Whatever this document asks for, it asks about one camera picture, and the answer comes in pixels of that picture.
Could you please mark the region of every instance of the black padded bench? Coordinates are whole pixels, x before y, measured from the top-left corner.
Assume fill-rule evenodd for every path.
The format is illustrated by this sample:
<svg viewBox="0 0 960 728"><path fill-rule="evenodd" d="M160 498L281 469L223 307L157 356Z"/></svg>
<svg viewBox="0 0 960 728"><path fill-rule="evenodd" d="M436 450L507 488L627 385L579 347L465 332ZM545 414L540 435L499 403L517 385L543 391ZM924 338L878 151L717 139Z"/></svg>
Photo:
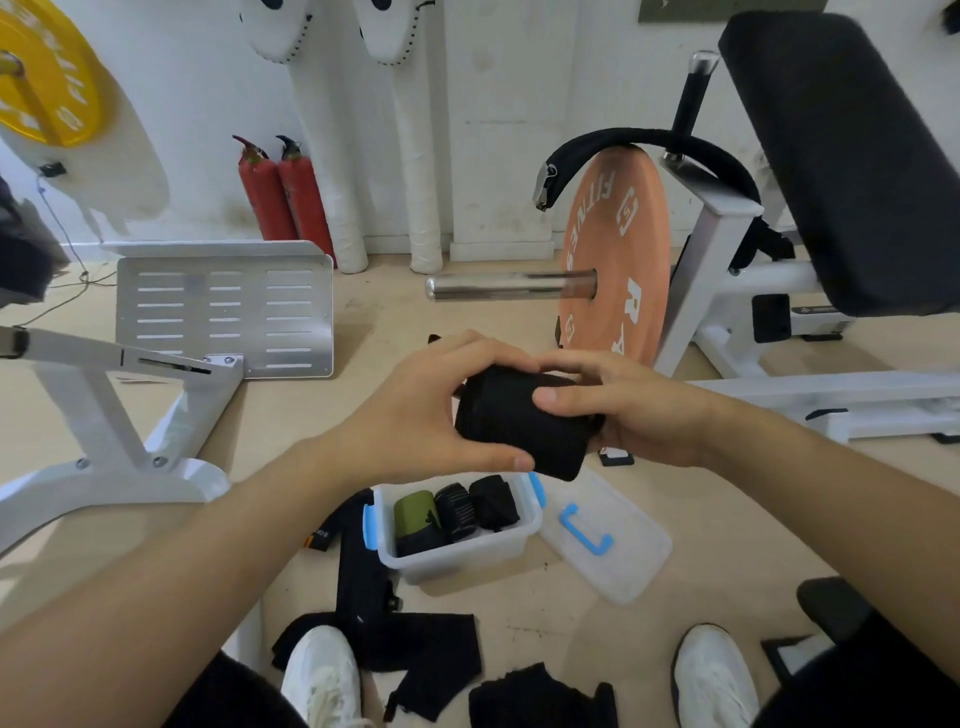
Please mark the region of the black padded bench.
<svg viewBox="0 0 960 728"><path fill-rule="evenodd" d="M720 52L830 302L960 310L960 177L860 26L744 12Z"/></svg>

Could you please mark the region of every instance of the rolled black fabric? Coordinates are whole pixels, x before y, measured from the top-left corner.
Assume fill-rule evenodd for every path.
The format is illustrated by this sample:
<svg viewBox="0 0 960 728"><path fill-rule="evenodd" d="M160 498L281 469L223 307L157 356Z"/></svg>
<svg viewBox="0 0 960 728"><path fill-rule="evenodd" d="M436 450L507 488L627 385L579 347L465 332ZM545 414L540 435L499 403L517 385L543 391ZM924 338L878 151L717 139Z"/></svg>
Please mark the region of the rolled black fabric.
<svg viewBox="0 0 960 728"><path fill-rule="evenodd" d="M473 501L460 483L442 488L434 494L433 499L437 504L440 527L451 543L465 539L477 529Z"/></svg>
<svg viewBox="0 0 960 728"><path fill-rule="evenodd" d="M481 528L500 531L520 520L510 484L499 475L487 475L470 486L476 522Z"/></svg>
<svg viewBox="0 0 960 728"><path fill-rule="evenodd" d="M467 380L457 410L457 432L475 442L526 450L538 473L569 482L580 471L590 438L600 431L604 417L551 415L537 408L533 394L538 387L574 383L564 376L492 366Z"/></svg>

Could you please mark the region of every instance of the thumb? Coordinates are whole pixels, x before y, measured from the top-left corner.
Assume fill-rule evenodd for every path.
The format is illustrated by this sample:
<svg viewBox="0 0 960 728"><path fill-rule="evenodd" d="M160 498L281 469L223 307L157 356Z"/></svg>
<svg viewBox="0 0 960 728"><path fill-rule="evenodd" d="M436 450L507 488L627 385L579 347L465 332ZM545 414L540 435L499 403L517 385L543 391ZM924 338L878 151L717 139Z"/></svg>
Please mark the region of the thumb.
<svg viewBox="0 0 960 728"><path fill-rule="evenodd" d="M534 404L561 417L613 415L623 404L623 393L612 384L539 387L534 391Z"/></svg>
<svg viewBox="0 0 960 728"><path fill-rule="evenodd" d="M457 459L460 470L475 473L529 473L534 469L530 453L509 445L467 442Z"/></svg>

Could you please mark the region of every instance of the black grip handle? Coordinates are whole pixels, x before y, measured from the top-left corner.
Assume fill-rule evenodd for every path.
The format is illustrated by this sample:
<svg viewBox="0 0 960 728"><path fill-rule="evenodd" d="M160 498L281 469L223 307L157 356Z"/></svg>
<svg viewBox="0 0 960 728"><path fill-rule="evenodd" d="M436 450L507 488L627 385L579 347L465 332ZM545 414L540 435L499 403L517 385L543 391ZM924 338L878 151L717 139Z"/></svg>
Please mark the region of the black grip handle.
<svg viewBox="0 0 960 728"><path fill-rule="evenodd" d="M703 105L704 97L707 95L710 76L719 61L720 55L714 51L697 51L690 57L684 92L680 96L677 114L673 118L674 133L682 136L693 134L693 126L697 123L697 116L700 115L700 106ZM667 152L673 153L675 150L667 147Z"/></svg>

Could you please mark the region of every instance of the red fire extinguisher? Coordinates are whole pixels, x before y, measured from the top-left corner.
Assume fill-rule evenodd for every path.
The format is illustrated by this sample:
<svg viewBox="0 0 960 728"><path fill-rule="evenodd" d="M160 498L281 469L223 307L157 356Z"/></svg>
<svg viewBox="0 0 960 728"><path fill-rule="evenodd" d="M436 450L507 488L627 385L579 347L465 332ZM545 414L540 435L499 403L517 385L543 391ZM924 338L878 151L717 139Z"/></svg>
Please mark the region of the red fire extinguisher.
<svg viewBox="0 0 960 728"><path fill-rule="evenodd" d="M283 156L277 166L280 180L287 193L287 201L294 213L294 222L300 231L300 237L312 241L332 257L336 267L337 256L333 254L324 203L320 199L317 179L313 176L313 163L300 151L300 145L289 136L278 135L277 139L283 142Z"/></svg>
<svg viewBox="0 0 960 728"><path fill-rule="evenodd" d="M243 156L238 163L240 181L263 239L299 240L276 164L252 142L236 134L233 138L243 144Z"/></svg>

